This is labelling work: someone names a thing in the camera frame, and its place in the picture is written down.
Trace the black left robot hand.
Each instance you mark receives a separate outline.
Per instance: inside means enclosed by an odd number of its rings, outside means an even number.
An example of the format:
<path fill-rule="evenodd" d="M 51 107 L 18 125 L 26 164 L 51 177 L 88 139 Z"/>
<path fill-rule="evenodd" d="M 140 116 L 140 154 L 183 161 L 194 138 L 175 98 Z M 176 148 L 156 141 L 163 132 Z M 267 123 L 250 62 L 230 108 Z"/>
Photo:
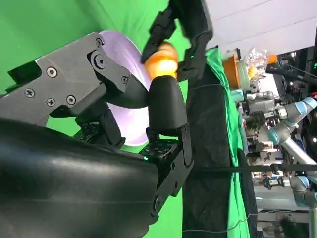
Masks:
<path fill-rule="evenodd" d="M 176 29 L 176 19 L 180 22 L 184 37 L 191 43 L 191 47 L 185 51 L 184 61 L 179 63 L 178 80 L 201 79 L 207 58 L 205 48 L 213 37 L 210 14 L 204 0 L 170 0 L 149 29 L 150 37 L 143 49 L 141 63 L 145 63 L 159 45 L 171 37 Z"/>

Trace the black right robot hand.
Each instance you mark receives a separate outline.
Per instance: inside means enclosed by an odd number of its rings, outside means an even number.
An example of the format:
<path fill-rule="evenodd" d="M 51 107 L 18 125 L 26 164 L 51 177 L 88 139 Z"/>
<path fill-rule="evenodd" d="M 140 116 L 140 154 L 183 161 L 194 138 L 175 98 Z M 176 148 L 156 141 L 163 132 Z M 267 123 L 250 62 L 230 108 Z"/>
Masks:
<path fill-rule="evenodd" d="M 140 238 L 193 167 L 186 107 L 93 32 L 9 72 L 0 98 L 3 238 Z"/>

